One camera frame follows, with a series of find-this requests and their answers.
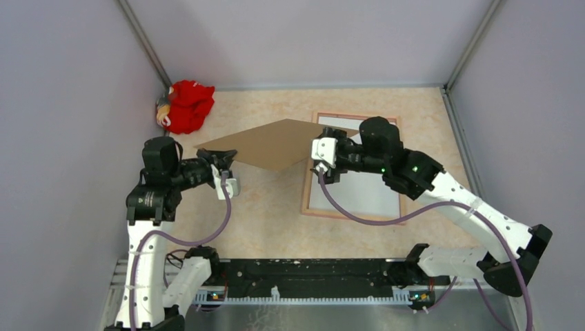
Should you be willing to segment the brown frame backing board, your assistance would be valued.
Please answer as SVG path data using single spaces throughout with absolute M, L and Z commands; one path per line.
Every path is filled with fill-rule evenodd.
M 318 123 L 283 119 L 200 143 L 196 148 L 236 150 L 235 161 L 278 172 L 309 158 L 312 141 L 324 128 Z

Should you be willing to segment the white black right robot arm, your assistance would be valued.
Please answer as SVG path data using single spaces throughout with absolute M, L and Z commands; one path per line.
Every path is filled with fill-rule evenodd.
M 424 152 L 404 146 L 399 128 L 383 117 L 359 125 L 359 141 L 343 129 L 325 127 L 313 139 L 311 158 L 319 185 L 333 184 L 347 172 L 378 174 L 392 191 L 435 209 L 474 237 L 480 248 L 442 249 L 416 245 L 404 266 L 406 278 L 423 284 L 430 277 L 482 278 L 493 289 L 522 297 L 547 248 L 552 231 L 518 222 L 460 184 Z

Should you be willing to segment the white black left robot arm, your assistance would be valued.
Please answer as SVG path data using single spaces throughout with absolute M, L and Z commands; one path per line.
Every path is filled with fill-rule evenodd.
M 200 287 L 218 282 L 217 251 L 207 244 L 226 228 L 231 199 L 240 182 L 230 169 L 236 150 L 197 151 L 183 157 L 172 137 L 147 140 L 141 151 L 139 182 L 126 197 L 128 269 L 121 304 L 107 330 L 184 330 L 186 313 Z M 182 193 L 210 186 L 226 214 L 220 226 L 200 240 L 179 239 L 171 232 Z

